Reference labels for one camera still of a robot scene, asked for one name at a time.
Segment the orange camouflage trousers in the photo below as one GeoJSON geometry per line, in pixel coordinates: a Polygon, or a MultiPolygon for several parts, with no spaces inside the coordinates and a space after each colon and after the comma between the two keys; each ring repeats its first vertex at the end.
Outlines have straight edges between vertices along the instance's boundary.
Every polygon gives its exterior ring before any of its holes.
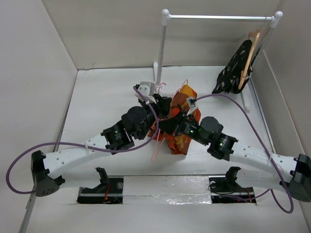
{"type": "MultiPolygon", "coordinates": [[[[175,97],[173,97],[167,119],[176,116],[181,110],[188,112],[189,106],[186,101],[188,97],[197,98],[197,93],[188,84],[186,84],[175,95],[175,97]]],[[[185,135],[174,137],[160,130],[159,140],[161,140],[163,137],[165,138],[164,142],[170,149],[171,154],[187,155],[191,142],[189,137],[185,135]]]]}

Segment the pink wire hanger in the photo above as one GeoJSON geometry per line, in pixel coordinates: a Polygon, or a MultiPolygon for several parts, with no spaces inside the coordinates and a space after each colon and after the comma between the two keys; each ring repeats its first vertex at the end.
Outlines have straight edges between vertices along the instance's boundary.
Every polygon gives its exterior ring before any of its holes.
{"type": "MultiPolygon", "coordinates": [[[[185,79],[184,82],[182,83],[182,85],[180,86],[180,88],[173,94],[173,97],[175,97],[175,95],[181,90],[181,88],[188,84],[188,79],[185,79]]],[[[163,137],[161,140],[159,140],[159,136],[160,136],[160,130],[158,130],[157,135],[156,135],[156,145],[155,148],[153,150],[152,156],[151,156],[151,161],[154,162],[156,160],[156,157],[165,141],[165,138],[163,137]]]]}

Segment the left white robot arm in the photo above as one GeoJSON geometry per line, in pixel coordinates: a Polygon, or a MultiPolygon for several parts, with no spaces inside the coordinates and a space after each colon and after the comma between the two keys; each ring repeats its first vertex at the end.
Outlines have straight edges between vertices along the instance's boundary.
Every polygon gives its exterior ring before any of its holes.
{"type": "Polygon", "coordinates": [[[69,171],[100,157],[131,152],[146,145],[135,146],[135,140],[148,137],[152,127],[169,115],[170,97],[154,95],[151,102],[139,100],[115,125],[83,144],[68,143],[61,151],[44,153],[37,150],[31,155],[31,173],[35,195],[45,197],[72,184],[69,171]]]}

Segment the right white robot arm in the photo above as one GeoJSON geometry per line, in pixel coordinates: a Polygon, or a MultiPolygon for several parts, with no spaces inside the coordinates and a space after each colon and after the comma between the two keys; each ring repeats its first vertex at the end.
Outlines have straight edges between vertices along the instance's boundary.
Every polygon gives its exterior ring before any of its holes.
{"type": "Polygon", "coordinates": [[[201,123],[183,113],[173,118],[175,135],[183,134],[207,146],[207,152],[216,159],[248,165],[253,170],[234,166],[226,173],[225,186],[230,191],[252,186],[279,191],[288,190],[299,201],[311,200],[311,159],[299,154],[297,157],[272,153],[267,155],[239,142],[222,132],[223,126],[214,117],[205,117],[201,123]]]}

